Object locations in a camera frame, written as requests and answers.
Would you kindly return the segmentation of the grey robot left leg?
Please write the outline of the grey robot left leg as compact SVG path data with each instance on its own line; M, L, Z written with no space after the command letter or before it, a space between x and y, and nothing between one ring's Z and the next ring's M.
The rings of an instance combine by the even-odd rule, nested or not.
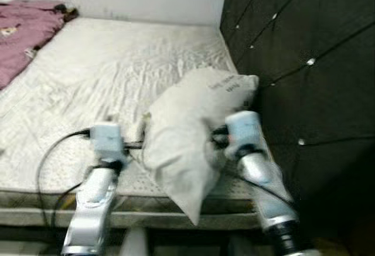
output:
M120 256L150 256L148 235L144 227L131 227L124 235Z

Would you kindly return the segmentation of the grey bed base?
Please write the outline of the grey bed base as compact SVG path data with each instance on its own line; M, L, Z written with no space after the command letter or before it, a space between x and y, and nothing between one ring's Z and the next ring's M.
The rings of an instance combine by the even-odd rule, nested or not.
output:
M42 226L41 211L34 208L0 208L0 226ZM113 211L110 227L147 227L174 230L251 230L260 228L257 213L202 215L197 225L184 213Z

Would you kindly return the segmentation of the white quilted mattress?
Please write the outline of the white quilted mattress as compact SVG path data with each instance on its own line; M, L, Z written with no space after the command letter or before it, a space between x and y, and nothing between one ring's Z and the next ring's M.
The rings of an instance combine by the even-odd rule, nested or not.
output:
M203 26L77 18L0 90L0 208L39 207L36 170L64 135L107 116L129 141L151 104L191 70L236 72L222 35ZM119 211L181 211L143 160L121 174ZM252 210L252 189L219 177L204 215Z

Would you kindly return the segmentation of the dark tufted headboard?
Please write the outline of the dark tufted headboard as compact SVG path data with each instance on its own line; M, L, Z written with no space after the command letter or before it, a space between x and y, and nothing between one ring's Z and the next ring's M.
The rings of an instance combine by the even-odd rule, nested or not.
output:
M224 0L220 31L313 235L371 219L374 0Z

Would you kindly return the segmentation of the pink cartoon mouse blanket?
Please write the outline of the pink cartoon mouse blanket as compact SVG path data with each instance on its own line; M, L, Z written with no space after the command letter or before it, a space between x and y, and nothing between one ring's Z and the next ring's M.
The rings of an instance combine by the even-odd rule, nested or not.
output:
M62 1L0 1L0 90L78 14L76 7Z

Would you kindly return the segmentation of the white pillow with green mark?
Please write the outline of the white pillow with green mark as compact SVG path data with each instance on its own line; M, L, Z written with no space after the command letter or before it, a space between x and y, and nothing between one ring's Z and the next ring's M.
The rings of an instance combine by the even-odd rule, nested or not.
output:
M251 104L258 87L257 76L212 67L195 69L147 110L145 170L194 226L226 162L211 142L212 132L226 117Z

